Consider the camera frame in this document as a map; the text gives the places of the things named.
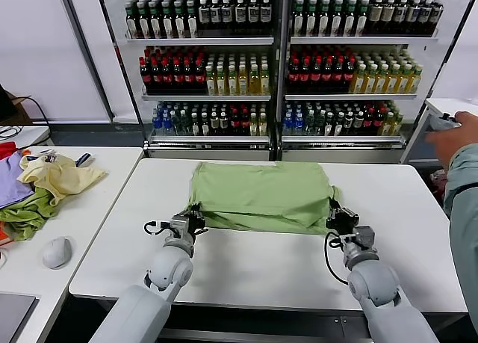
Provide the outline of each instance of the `display shelf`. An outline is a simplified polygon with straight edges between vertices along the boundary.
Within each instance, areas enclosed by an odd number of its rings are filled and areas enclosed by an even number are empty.
[[[127,39],[128,43],[142,46],[270,46],[273,37],[219,37],[173,39]]]
[[[413,100],[417,94],[286,94],[286,100]]]
[[[292,37],[291,44],[423,44],[438,42],[437,37]]]
[[[268,102],[271,95],[143,95],[142,98],[153,102]]]

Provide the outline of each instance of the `green cloth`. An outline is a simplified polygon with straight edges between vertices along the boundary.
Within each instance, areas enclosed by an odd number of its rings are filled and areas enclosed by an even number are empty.
[[[206,226],[324,235],[329,198],[340,191],[315,163],[275,166],[200,163],[189,204],[201,203]]]
[[[52,197],[44,188],[35,188],[35,193],[22,202],[0,209],[5,233],[15,241],[33,237],[46,220],[55,215],[55,208],[50,205]]]

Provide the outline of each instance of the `beverage bottle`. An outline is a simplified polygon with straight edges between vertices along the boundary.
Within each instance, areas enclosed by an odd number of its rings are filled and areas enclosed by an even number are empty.
[[[373,118],[373,125],[372,125],[372,135],[379,135],[380,128],[382,128],[383,122],[385,120],[385,108],[381,108],[375,114]]]
[[[208,85],[208,94],[217,95],[216,76],[211,65],[206,66],[206,84]]]
[[[337,37],[340,34],[339,28],[342,21],[342,4],[344,0],[335,0],[334,13],[332,14],[332,20],[330,21],[330,36]]]
[[[370,12],[368,14],[367,25],[365,27],[365,33],[369,35],[374,35],[378,33],[380,17],[382,16],[382,0],[376,0],[370,6]]]
[[[332,57],[327,57],[320,74],[321,91],[329,92],[331,90],[332,81]]]
[[[418,15],[420,14],[420,0],[414,0],[410,4],[409,9],[406,12],[404,32],[405,34],[413,34],[415,29],[415,23],[417,22]]]
[[[325,37],[327,28],[329,27],[329,4],[330,0],[322,0],[322,9],[318,17],[318,33],[319,37]]]
[[[410,70],[412,65],[405,64],[402,72],[398,75],[397,83],[395,84],[394,92],[398,94],[404,94],[407,84],[409,83]]]
[[[332,132],[332,124],[334,122],[334,114],[329,111],[326,115],[326,123],[323,129],[323,136],[330,136]]]
[[[374,94],[383,93],[385,80],[387,80],[387,71],[388,71],[388,65],[382,64],[380,67],[380,71],[377,73],[375,77],[375,85],[373,86],[372,93]]]
[[[342,75],[344,72],[344,57],[340,56],[337,60],[337,63],[334,65],[332,73],[332,83],[331,87],[336,93],[342,91]]]
[[[221,17],[223,18],[223,27],[226,30],[232,30],[232,7],[229,0],[223,0],[221,7]]]
[[[247,7],[244,4],[244,0],[238,0],[238,5],[235,7],[236,17],[236,32],[242,33],[246,30],[247,21]]]
[[[390,27],[389,34],[402,34],[403,23],[409,9],[408,0],[400,0],[400,4],[395,7],[394,16]]]
[[[128,1],[125,4],[126,9],[126,25],[128,26],[129,36],[131,39],[139,39],[140,35],[137,28],[140,27],[138,18],[134,15],[133,4]]]
[[[211,6],[211,24],[212,29],[221,29],[223,19],[221,18],[221,7],[219,6],[219,0],[212,0]]]
[[[270,94],[269,66],[266,63],[261,65],[261,94]]]
[[[227,95],[226,78],[222,65],[217,66],[217,95]]]
[[[428,29],[428,21],[432,13],[432,0],[426,0],[420,8],[417,22],[415,24],[414,34],[425,36]]]
[[[391,20],[395,11],[395,0],[388,0],[383,6],[382,15],[380,16],[379,34],[387,34],[391,31]]]
[[[149,28],[149,17],[146,12],[145,2],[139,1],[137,3],[137,9],[140,13],[140,27],[141,27],[141,32],[143,34],[143,38],[150,39],[152,30]]]
[[[308,0],[307,21],[305,24],[305,35],[307,37],[312,36],[312,34],[314,33],[316,5],[317,5],[317,0]]]
[[[334,136],[339,136],[342,133],[344,127],[345,114],[343,111],[338,113],[337,120],[335,121]]]
[[[251,74],[249,76],[249,95],[261,93],[261,78],[259,78],[259,69],[257,64],[251,65]]]
[[[421,81],[421,72],[423,70],[423,66],[417,64],[415,67],[415,72],[410,75],[409,82],[406,85],[405,93],[415,94],[417,93],[418,85]]]
[[[361,93],[371,94],[373,91],[373,86],[375,85],[375,75],[378,66],[376,64],[371,64],[368,72],[365,72],[364,84],[361,86]]]
[[[381,136],[390,135],[390,129],[391,129],[391,126],[393,125],[393,123],[394,123],[394,113],[389,111],[387,113],[387,117],[385,118],[385,122],[380,127],[379,132],[377,134],[381,135]]]
[[[304,16],[302,14],[304,6],[304,0],[296,0],[296,8],[295,11],[292,13],[292,17],[294,19],[294,26],[293,26],[293,36],[298,37],[302,35],[302,25]]]
[[[361,131],[361,126],[364,123],[364,112],[359,111],[356,118],[353,120],[353,134],[358,135]]]
[[[194,9],[194,0],[187,0],[187,28],[191,38],[197,38],[197,18]]]
[[[201,0],[199,3],[199,24],[200,28],[205,31],[208,30],[211,26],[211,9],[207,5],[207,0]]]
[[[170,3],[168,1],[163,1],[161,3],[161,6],[163,8],[163,26],[164,26],[164,32],[166,34],[167,39],[172,39],[173,38],[173,17],[171,16],[170,12]]]
[[[368,5],[369,0],[361,0],[360,8],[357,16],[357,24],[356,24],[356,37],[361,37],[364,35],[364,29],[367,24],[367,15],[368,15]]]
[[[312,109],[308,111],[308,114],[305,117],[304,135],[308,135],[308,136],[315,135],[314,110]]]
[[[353,29],[356,21],[356,5],[357,0],[349,0],[349,5],[347,6],[347,14],[344,20],[344,37],[353,37]]]

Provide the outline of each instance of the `white mouse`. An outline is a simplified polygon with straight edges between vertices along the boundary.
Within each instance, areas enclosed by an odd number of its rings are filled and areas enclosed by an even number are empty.
[[[45,245],[43,264],[51,269],[64,265],[72,258],[72,245],[66,237],[57,237]]]

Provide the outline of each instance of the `white table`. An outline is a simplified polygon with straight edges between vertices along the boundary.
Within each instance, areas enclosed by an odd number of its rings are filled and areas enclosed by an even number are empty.
[[[15,141],[16,147],[24,147],[46,139],[48,137],[48,130],[48,126],[23,126],[22,131],[17,136],[7,140],[0,140],[0,143]],[[49,139],[41,145],[53,146],[53,141]]]
[[[69,286],[78,297],[116,299],[140,281],[164,236],[143,225],[169,220],[187,204],[198,161],[143,159]],[[240,161],[223,161],[237,164]],[[247,164],[274,164],[246,162]],[[466,312],[453,267],[448,219],[413,167],[323,164],[344,205],[376,231],[383,261],[424,312]],[[331,265],[346,278],[340,250]],[[323,236],[211,229],[198,236],[194,272],[177,301],[220,306],[359,310],[327,271]]]
[[[33,153],[48,149],[32,147]],[[28,294],[39,299],[17,343],[42,342],[48,335],[67,294],[67,287],[96,233],[120,195],[129,176],[143,156],[141,148],[52,147],[74,160],[88,152],[90,165],[108,174],[83,193],[67,197],[58,206],[58,215],[49,219],[30,241],[10,242],[1,247],[7,261],[0,268],[0,293]],[[58,236],[72,242],[72,259],[58,270],[43,266],[40,251]]]

